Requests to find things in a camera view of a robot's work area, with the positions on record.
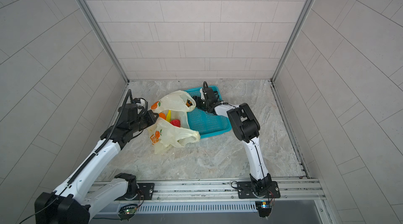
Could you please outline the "orange toy fruit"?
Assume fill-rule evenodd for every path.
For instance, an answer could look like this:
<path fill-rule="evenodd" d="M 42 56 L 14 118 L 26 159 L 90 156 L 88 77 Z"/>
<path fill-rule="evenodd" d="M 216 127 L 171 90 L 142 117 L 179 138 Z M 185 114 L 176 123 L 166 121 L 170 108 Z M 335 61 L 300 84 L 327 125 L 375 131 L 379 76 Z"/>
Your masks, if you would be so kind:
<path fill-rule="evenodd" d="M 159 118 L 166 120 L 166 115 L 164 113 L 159 113 Z"/>

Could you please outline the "red toy fruit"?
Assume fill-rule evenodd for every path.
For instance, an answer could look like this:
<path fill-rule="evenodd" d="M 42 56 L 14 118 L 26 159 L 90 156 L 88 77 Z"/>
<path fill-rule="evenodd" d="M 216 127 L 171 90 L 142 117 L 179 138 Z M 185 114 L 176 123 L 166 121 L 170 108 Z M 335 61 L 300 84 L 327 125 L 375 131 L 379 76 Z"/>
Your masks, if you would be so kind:
<path fill-rule="evenodd" d="M 181 121 L 180 120 L 171 120 L 170 123 L 175 127 L 181 127 Z"/>

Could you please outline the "cream plastic bag fruit print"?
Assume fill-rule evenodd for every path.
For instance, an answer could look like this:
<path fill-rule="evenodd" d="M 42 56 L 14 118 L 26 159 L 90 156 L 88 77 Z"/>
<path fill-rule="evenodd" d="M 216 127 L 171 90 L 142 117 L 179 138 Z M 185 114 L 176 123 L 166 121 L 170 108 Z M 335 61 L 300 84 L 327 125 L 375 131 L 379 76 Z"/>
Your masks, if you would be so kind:
<path fill-rule="evenodd" d="M 180 120 L 181 127 L 175 127 L 171 123 L 158 118 L 156 123 L 148 128 L 149 138 L 156 154 L 163 153 L 168 149 L 184 148 L 189 143 L 200 141 L 198 131 L 191 130 L 187 121 L 187 113 L 193 111 L 196 106 L 188 106 L 188 100 L 192 97 L 185 91 L 172 92 L 151 106 L 154 113 L 172 111 L 172 120 Z"/>

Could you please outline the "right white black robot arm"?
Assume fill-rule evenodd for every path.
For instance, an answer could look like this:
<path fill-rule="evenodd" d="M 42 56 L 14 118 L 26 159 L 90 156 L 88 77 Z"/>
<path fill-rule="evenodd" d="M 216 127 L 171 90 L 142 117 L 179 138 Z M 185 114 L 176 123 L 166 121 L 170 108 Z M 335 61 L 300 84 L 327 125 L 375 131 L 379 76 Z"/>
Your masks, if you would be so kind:
<path fill-rule="evenodd" d="M 207 114 L 229 119 L 234 135 L 243 143 L 250 167 L 251 186 L 258 197 L 272 197 L 272 179 L 260 150 L 260 124 L 247 103 L 232 105 L 222 101 L 207 82 L 200 89 L 200 97 L 193 97 L 196 107 Z"/>

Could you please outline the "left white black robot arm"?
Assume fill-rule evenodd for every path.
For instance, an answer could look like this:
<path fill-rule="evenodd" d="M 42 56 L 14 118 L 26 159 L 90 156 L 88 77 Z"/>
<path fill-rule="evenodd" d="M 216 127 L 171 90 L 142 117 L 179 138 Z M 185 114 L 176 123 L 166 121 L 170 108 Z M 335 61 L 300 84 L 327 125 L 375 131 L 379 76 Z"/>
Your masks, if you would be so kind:
<path fill-rule="evenodd" d="M 108 163 L 146 128 L 154 125 L 158 114 L 148 108 L 143 98 L 127 93 L 118 117 L 101 136 L 81 165 L 53 192 L 43 192 L 35 201 L 38 224 L 87 224 L 118 198 L 140 199 L 136 176 L 120 173 L 105 186 L 88 191 Z"/>

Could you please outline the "teal plastic basket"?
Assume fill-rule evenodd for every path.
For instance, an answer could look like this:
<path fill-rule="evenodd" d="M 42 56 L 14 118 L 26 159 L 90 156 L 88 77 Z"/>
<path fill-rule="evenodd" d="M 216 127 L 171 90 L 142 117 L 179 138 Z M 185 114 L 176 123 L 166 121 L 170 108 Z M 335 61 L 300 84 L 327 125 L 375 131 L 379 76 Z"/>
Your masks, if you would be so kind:
<path fill-rule="evenodd" d="M 208 114 L 198 108 L 187 113 L 187 121 L 190 129 L 198 131 L 201 138 L 221 135 L 232 130 L 227 117 Z"/>

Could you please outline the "left circuit board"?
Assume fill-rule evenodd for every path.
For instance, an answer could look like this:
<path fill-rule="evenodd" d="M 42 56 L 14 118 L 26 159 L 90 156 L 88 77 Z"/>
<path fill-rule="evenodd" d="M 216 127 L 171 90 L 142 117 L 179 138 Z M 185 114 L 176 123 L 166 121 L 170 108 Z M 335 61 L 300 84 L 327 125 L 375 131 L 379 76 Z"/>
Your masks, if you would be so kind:
<path fill-rule="evenodd" d="M 121 221 L 130 221 L 130 219 L 136 214 L 138 208 L 138 204 L 125 205 L 119 209 L 118 217 Z"/>

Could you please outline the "circuit board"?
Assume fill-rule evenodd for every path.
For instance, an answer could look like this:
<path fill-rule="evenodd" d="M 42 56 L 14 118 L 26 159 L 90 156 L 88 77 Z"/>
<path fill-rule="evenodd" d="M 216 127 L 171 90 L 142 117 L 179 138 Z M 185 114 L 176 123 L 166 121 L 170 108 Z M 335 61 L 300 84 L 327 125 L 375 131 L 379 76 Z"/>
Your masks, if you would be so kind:
<path fill-rule="evenodd" d="M 256 209 L 260 218 L 268 218 L 273 209 L 273 204 L 270 201 L 257 201 L 255 202 Z"/>
<path fill-rule="evenodd" d="M 130 221 L 130 219 L 136 214 L 138 208 L 138 204 L 125 205 L 119 209 L 118 217 L 121 221 Z"/>

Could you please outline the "white vent grille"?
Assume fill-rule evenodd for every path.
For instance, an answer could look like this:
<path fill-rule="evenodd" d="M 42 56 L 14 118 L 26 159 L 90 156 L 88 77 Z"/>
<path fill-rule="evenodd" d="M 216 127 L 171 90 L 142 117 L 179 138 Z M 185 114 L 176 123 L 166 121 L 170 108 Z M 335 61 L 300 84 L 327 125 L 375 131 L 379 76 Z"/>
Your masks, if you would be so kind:
<path fill-rule="evenodd" d="M 144 203 L 137 214 L 257 212 L 251 202 Z"/>

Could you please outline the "right circuit board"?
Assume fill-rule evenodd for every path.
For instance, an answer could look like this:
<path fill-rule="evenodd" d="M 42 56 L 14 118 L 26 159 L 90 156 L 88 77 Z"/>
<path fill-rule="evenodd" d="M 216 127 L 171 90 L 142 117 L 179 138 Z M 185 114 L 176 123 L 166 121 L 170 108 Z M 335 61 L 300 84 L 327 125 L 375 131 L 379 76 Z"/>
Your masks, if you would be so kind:
<path fill-rule="evenodd" d="M 257 201 L 255 202 L 256 209 L 260 218 L 268 218 L 273 209 L 273 204 L 270 201 Z"/>

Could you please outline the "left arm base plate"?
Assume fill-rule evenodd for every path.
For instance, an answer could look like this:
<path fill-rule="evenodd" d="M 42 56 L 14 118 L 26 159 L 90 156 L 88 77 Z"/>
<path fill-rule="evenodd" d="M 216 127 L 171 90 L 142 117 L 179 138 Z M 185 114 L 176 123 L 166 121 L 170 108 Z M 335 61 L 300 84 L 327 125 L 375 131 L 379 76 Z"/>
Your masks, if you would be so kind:
<path fill-rule="evenodd" d="M 137 183 L 133 200 L 152 200 L 154 183 Z"/>

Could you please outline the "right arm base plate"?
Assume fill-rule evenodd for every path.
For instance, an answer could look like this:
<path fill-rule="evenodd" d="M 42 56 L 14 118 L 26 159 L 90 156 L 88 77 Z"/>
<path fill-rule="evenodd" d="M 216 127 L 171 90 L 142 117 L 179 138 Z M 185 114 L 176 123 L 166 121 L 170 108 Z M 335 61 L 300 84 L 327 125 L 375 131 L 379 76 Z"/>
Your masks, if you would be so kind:
<path fill-rule="evenodd" d="M 251 182 L 236 182 L 236 186 L 232 185 L 232 187 L 236 188 L 239 199 L 277 199 L 281 197 L 280 189 L 276 181 L 272 181 L 272 183 L 268 185 L 268 189 L 263 189 L 261 192 L 254 192 Z"/>

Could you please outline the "aluminium mounting rail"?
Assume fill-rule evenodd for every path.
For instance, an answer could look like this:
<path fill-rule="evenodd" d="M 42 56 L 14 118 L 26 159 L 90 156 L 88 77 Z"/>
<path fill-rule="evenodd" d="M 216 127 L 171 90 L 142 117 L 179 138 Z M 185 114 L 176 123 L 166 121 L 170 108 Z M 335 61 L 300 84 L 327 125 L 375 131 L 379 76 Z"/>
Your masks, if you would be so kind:
<path fill-rule="evenodd" d="M 325 193 L 318 179 L 306 177 L 274 178 L 278 183 L 281 197 L 274 200 L 322 200 Z M 154 183 L 152 200 L 146 203 L 170 202 L 224 202 L 245 201 L 258 199 L 239 199 L 236 182 L 250 182 L 248 179 L 196 179 L 196 180 L 168 180 L 168 181 L 139 181 L 137 183 Z"/>

